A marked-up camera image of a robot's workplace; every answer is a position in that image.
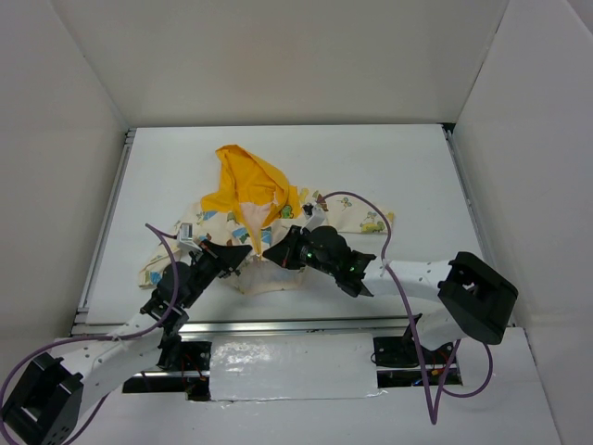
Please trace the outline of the cream dinosaur print hooded jacket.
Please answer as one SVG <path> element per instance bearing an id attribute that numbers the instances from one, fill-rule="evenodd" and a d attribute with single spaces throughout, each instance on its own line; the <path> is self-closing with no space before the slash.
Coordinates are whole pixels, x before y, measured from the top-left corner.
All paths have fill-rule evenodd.
<path id="1" fill-rule="evenodd" d="M 301 286 L 309 267 L 283 269 L 262 253 L 284 239 L 292 225 L 305 225 L 305 204 L 319 203 L 326 217 L 322 226 L 333 227 L 340 235 L 383 235 L 395 219 L 393 212 L 375 210 L 345 192 L 291 184 L 282 171 L 240 146 L 222 146 L 216 155 L 221 163 L 218 189 L 191 204 L 173 225 L 170 247 L 156 248 L 138 274 L 139 287 L 156 287 L 171 262 L 186 253 L 176 240 L 181 223 L 193 225 L 197 245 L 208 240 L 222 246 L 251 246 L 239 274 L 229 274 L 228 279 L 238 292 L 257 295 Z"/>

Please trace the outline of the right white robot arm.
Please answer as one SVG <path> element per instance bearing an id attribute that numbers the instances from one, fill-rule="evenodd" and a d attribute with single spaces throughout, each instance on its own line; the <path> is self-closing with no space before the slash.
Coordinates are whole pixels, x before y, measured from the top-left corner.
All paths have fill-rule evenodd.
<path id="1" fill-rule="evenodd" d="M 352 249 L 330 226 L 293 226 L 263 257 L 287 270 L 306 267 L 333 277 L 349 296 L 406 295 L 439 309 L 413 317 L 416 332 L 403 340 L 405 356 L 425 362 L 441 346 L 465 337 L 488 346 L 502 342 L 517 288 L 471 252 L 451 261 L 391 261 Z"/>

